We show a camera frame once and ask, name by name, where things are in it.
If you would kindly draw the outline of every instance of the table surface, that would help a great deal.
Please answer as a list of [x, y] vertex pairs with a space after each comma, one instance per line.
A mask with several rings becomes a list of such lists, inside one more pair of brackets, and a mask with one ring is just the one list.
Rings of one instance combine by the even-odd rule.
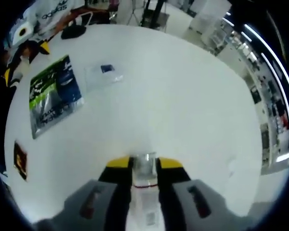
[[[261, 133], [247, 85], [226, 64], [182, 39], [133, 26], [93, 25], [49, 46], [51, 54], [39, 54], [20, 82], [6, 125], [9, 185], [29, 221], [60, 212], [110, 159], [151, 151], [179, 160], [236, 215], [248, 213], [261, 171]], [[85, 104], [34, 140], [30, 80], [66, 54]], [[85, 67], [97, 63], [112, 64], [123, 80], [87, 92]], [[27, 152], [27, 181], [13, 167], [15, 140]]]

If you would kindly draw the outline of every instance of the white table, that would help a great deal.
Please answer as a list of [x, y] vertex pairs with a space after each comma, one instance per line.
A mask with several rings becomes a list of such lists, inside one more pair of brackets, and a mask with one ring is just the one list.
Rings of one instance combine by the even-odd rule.
[[[254, 200], [262, 143], [254, 102], [244, 80], [203, 49], [162, 32], [94, 25], [78, 39], [49, 43], [12, 101], [5, 135], [9, 185], [24, 215], [35, 222], [63, 209], [65, 199], [106, 163], [155, 151], [184, 165], [244, 216]], [[69, 54], [85, 105], [32, 139], [30, 80]], [[86, 92], [84, 68], [104, 62], [122, 82]], [[24, 181], [13, 167], [14, 141], [28, 153]]]

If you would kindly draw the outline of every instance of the fluorescent light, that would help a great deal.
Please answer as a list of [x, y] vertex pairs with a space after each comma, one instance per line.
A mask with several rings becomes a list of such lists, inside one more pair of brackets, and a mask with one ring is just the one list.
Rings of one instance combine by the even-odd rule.
[[289, 84], [289, 76], [283, 66], [283, 64], [281, 63], [281, 61], [279, 60], [279, 58], [277, 57], [277, 55], [274, 53], [274, 51], [270, 48], [270, 46], [263, 40], [263, 38], [260, 37], [260, 35], [257, 34], [256, 31], [254, 31], [249, 25], [245, 24], [244, 25], [251, 33], [253, 33], [263, 44], [264, 46], [269, 50], [269, 52], [272, 54], [272, 56], [275, 58], [276, 62], [278, 63], [280, 69], [282, 70], [282, 72], [284, 73], [286, 80]]
[[289, 104], [288, 104], [288, 100], [286, 98], [286, 94], [285, 94], [285, 91], [283, 89], [283, 86], [282, 86], [282, 84], [281, 84], [281, 82], [280, 82], [280, 80], [278, 78], [278, 75], [277, 75], [276, 71], [274, 70], [273, 66], [271, 65], [271, 63], [269, 62], [267, 57], [263, 53], [261, 53], [261, 55], [264, 58], [264, 60], [266, 61], [266, 63], [268, 64], [269, 68], [271, 69], [271, 71], [272, 71], [272, 73], [273, 73], [273, 75], [274, 75], [274, 77], [275, 77], [275, 79], [276, 79], [276, 81], [277, 81], [277, 83], [279, 85], [279, 88], [281, 89], [281, 93], [282, 93], [282, 95], [284, 97], [284, 100], [285, 100], [285, 105], [286, 105], [286, 109], [287, 109], [287, 113], [288, 113], [288, 120], [289, 120]]
[[230, 26], [235, 26], [232, 22], [230, 22], [228, 19], [225, 19], [225, 18], [223, 18], [223, 20], [225, 21], [225, 22], [227, 22]]
[[241, 32], [241, 34], [242, 34], [249, 42], [251, 42], [251, 38], [248, 37], [244, 32]]
[[276, 158], [276, 162], [281, 162], [281, 161], [287, 160], [287, 159], [289, 159], [289, 153], [280, 155], [278, 158]]
[[250, 55], [253, 57], [254, 60], [257, 60], [256, 55], [254, 54], [254, 52], [251, 52]]

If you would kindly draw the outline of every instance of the small plastic bag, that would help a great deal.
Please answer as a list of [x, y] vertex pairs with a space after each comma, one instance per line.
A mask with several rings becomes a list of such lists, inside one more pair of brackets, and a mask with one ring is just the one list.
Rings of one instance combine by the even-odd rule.
[[87, 92], [89, 92], [122, 81], [123, 75], [111, 64], [99, 64], [86, 67], [85, 78]]

